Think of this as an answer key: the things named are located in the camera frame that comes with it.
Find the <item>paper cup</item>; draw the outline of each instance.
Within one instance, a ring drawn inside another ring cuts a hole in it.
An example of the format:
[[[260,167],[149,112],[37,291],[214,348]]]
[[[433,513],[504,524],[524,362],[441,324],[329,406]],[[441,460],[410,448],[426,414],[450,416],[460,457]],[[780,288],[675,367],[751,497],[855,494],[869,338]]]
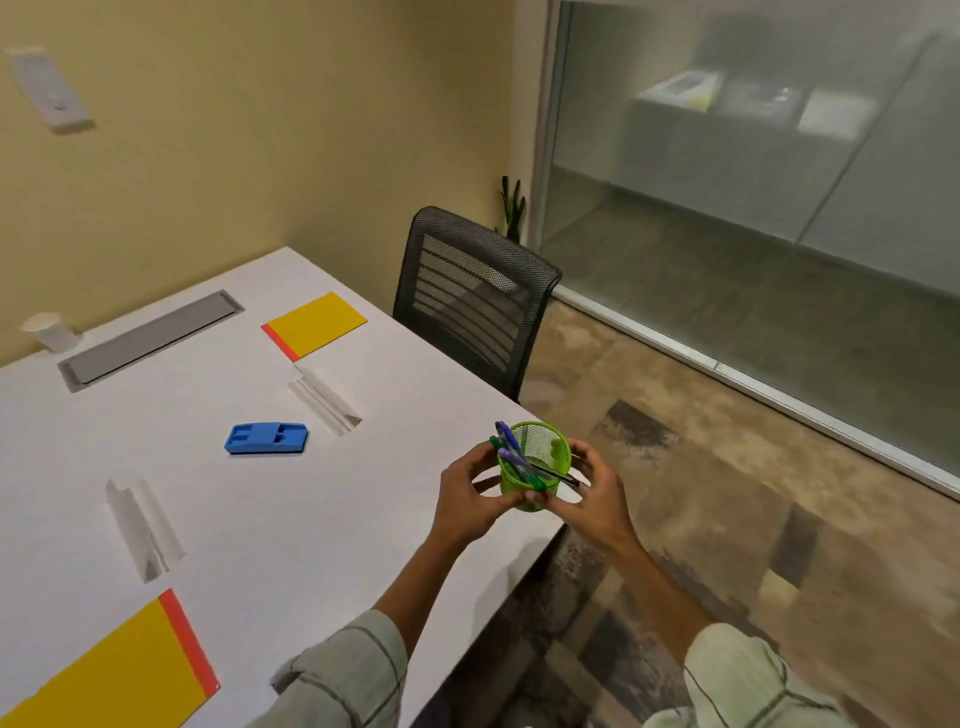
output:
[[[70,330],[59,313],[37,313],[20,326],[53,353],[66,352],[77,346],[80,336]]]

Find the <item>left hand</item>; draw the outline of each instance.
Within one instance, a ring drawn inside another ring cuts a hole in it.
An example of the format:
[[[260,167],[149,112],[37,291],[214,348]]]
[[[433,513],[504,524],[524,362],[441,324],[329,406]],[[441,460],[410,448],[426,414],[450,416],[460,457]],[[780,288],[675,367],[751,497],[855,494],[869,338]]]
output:
[[[473,478],[496,465],[496,452],[489,442],[474,447],[450,463],[440,476],[440,496],[433,516],[430,539],[445,546],[466,548],[483,536],[500,516],[523,502],[523,492],[503,496],[481,496],[499,484],[500,476],[477,483]]]

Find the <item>potted plant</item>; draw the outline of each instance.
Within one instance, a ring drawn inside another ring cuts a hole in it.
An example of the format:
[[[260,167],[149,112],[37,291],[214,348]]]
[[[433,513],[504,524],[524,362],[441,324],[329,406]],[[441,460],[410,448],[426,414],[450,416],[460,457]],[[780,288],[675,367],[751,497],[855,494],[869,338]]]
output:
[[[523,224],[523,214],[527,211],[527,198],[520,197],[520,180],[516,181],[513,195],[510,194],[510,180],[506,175],[501,183],[503,189],[500,190],[500,197],[503,198],[503,216],[507,223],[503,235],[519,245],[520,226]]]

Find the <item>white table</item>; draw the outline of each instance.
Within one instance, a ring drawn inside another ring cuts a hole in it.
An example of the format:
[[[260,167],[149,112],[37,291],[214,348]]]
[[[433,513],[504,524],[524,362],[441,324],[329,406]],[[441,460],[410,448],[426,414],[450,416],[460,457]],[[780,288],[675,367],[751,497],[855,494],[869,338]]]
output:
[[[226,289],[246,311],[70,394],[56,362]],[[301,362],[364,417],[337,438],[291,392],[294,367],[260,325],[336,291],[369,320]],[[266,710],[288,657],[368,609],[420,544],[440,472],[531,417],[289,249],[90,331],[59,356],[0,369],[0,715],[173,587],[222,688],[188,721]],[[233,457],[230,427],[303,422],[300,456]],[[187,555],[138,582],[105,501],[148,480]],[[559,529],[512,512],[450,574],[411,662],[410,723]]]

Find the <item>pen holder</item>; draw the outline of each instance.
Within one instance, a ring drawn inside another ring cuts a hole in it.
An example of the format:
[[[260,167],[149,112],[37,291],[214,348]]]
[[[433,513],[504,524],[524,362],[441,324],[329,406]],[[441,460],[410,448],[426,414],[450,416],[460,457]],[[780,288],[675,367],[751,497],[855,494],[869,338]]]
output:
[[[520,423],[513,425],[511,430],[520,445],[523,456],[532,463],[543,465],[550,470],[566,475],[570,471],[570,445],[566,438],[555,427],[547,423]],[[511,493],[517,488],[535,490],[532,485],[517,479],[512,475],[513,466],[505,463],[503,458],[496,456],[500,464],[500,492]],[[557,494],[560,480],[549,475],[538,473],[537,477],[547,486],[551,495]],[[526,501],[517,506],[518,510],[532,513],[542,510],[542,506]]]

